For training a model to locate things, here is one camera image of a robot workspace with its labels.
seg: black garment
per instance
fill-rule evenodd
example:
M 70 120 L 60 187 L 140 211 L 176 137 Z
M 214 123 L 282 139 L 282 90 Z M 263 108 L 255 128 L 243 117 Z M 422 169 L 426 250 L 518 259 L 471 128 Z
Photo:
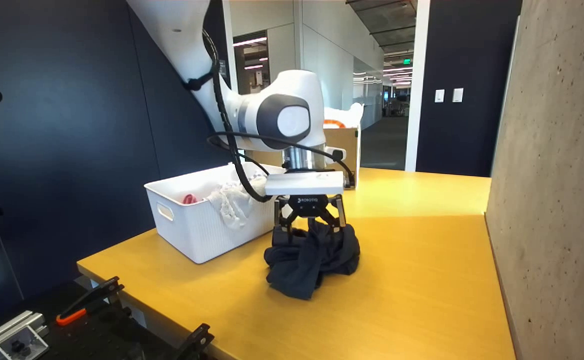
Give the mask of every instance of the black garment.
M 360 247 L 353 225 L 332 232 L 331 225 L 309 220 L 309 232 L 288 235 L 280 227 L 273 232 L 273 247 L 266 250 L 271 263 L 269 282 L 292 298 L 309 299 L 325 274 L 357 271 Z

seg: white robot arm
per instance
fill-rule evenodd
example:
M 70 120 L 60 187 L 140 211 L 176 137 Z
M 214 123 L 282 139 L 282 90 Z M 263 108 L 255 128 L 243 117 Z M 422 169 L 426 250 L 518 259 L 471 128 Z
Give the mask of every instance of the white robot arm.
M 210 72 L 213 57 L 202 35 L 210 0 L 128 0 L 128 3 L 187 83 Z M 236 137 L 238 148 L 282 149 L 286 148 L 284 141 L 310 148 L 325 143 L 325 104 L 316 74 L 288 70 L 263 92 L 249 96 L 236 94 L 227 81 L 221 81 L 221 90 L 233 128 L 249 135 L 261 135 Z M 192 92 L 214 130 L 225 131 L 213 79 Z M 304 166 L 313 169 L 313 166 L 322 164 L 313 158 Z

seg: black clamp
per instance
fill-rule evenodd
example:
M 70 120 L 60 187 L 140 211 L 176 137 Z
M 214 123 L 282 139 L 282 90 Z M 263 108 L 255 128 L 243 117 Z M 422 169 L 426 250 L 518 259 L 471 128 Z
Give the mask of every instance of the black clamp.
M 201 323 L 187 340 L 182 345 L 178 345 L 178 355 L 176 360 L 207 360 L 210 358 L 207 353 L 209 344 L 214 340 L 210 334 L 209 323 Z
M 120 305 L 118 292 L 124 286 L 118 283 L 118 276 L 107 279 L 104 283 L 92 287 L 76 301 L 73 301 L 65 312 L 57 315 L 57 326 L 65 328 L 76 323 L 78 319 L 87 318 L 88 313 L 104 307 L 104 305 Z
M 340 232 L 340 227 L 346 225 L 346 210 L 342 195 L 278 195 L 275 201 L 275 220 L 276 227 L 292 233 L 292 221 L 296 218 L 322 218 L 334 232 Z

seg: white wall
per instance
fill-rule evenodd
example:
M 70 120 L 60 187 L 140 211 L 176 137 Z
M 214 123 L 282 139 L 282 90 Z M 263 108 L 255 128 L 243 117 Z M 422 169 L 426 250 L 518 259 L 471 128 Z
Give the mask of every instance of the white wall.
M 300 0 L 300 68 L 325 83 L 325 104 L 349 108 L 354 96 L 354 57 L 383 68 L 383 50 L 342 0 Z
M 383 50 L 360 21 L 357 12 L 344 0 L 299 0 L 302 5 L 302 21 L 316 35 L 332 41 L 353 57 L 362 59 L 371 68 L 383 68 Z
M 269 32 L 273 79 L 299 68 L 295 37 L 295 0 L 230 0 L 233 35 Z

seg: yellow table surface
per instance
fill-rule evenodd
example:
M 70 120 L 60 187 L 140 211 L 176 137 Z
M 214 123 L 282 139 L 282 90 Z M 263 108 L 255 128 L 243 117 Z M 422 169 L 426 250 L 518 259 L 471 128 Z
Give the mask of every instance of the yellow table surface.
M 78 262 L 236 358 L 514 358 L 486 233 L 488 177 L 362 169 L 344 194 L 362 259 L 313 299 L 266 282 L 271 233 L 197 265 L 155 229 Z

